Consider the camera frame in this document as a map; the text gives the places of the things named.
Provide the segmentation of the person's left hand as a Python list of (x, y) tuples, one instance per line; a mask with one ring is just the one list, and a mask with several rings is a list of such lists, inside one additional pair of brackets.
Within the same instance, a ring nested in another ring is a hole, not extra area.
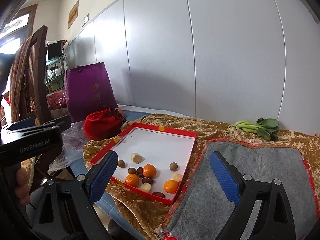
[(29, 174), (24, 168), (20, 168), (16, 173), (17, 186), (15, 188), (15, 195), (21, 205), (26, 206), (30, 203), (29, 196)]

